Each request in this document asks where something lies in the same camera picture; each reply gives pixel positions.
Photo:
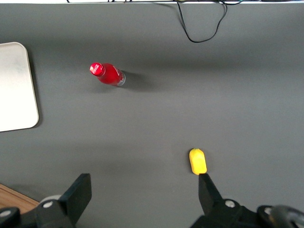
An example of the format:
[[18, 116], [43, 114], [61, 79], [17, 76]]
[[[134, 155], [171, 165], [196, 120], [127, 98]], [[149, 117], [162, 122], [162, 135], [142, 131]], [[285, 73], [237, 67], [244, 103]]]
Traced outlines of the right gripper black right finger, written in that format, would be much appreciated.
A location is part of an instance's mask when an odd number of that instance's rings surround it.
[[203, 210], [193, 228], [302, 228], [304, 213], [286, 205], [261, 205], [256, 212], [232, 199], [224, 199], [208, 174], [199, 175], [199, 201]]

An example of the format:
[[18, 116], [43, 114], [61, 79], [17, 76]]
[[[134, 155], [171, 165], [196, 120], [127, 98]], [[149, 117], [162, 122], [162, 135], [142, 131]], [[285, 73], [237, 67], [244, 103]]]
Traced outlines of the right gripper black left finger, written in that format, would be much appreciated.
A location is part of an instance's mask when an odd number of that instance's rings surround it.
[[92, 198], [91, 175], [82, 173], [62, 194], [43, 199], [24, 214], [18, 207], [0, 210], [2, 228], [75, 228]]

